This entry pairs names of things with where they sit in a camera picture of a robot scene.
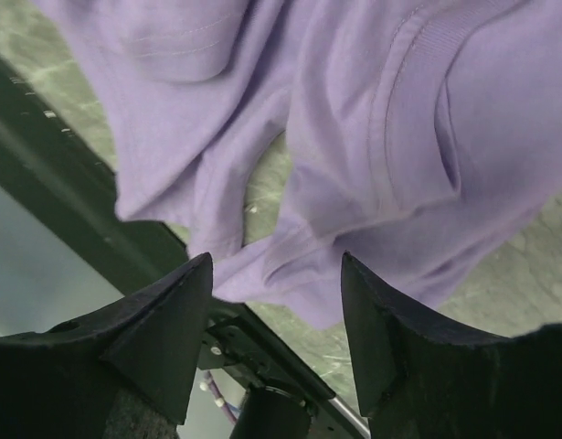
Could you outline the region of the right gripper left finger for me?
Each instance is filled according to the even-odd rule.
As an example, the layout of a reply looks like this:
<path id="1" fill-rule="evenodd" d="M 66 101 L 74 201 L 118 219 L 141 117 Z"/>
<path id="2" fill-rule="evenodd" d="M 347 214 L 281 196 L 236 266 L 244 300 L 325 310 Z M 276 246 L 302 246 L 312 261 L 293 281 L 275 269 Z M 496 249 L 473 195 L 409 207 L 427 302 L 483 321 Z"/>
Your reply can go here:
<path id="1" fill-rule="evenodd" d="M 0 438 L 172 438 L 212 299 L 202 254 L 43 333 L 0 337 Z"/>

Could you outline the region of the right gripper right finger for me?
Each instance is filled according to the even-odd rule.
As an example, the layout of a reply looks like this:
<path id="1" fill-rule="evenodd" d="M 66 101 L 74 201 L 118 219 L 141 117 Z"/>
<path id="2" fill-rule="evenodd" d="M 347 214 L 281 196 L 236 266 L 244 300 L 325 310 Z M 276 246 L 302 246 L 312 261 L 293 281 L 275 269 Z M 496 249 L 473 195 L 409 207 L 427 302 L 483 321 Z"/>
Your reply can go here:
<path id="1" fill-rule="evenodd" d="M 501 337 L 342 259 L 345 329 L 375 438 L 562 438 L 562 323 Z"/>

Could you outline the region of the purple t shirt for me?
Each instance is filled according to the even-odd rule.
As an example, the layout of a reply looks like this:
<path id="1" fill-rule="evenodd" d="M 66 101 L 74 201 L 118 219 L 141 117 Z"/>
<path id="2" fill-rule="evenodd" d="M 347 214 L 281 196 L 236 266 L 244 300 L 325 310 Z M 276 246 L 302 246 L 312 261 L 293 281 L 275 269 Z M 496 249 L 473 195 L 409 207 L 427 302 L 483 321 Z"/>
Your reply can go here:
<path id="1" fill-rule="evenodd" d="M 562 191 L 562 1 L 40 1 L 106 112 L 117 216 L 214 294 L 343 317 L 352 253 L 442 303 Z"/>

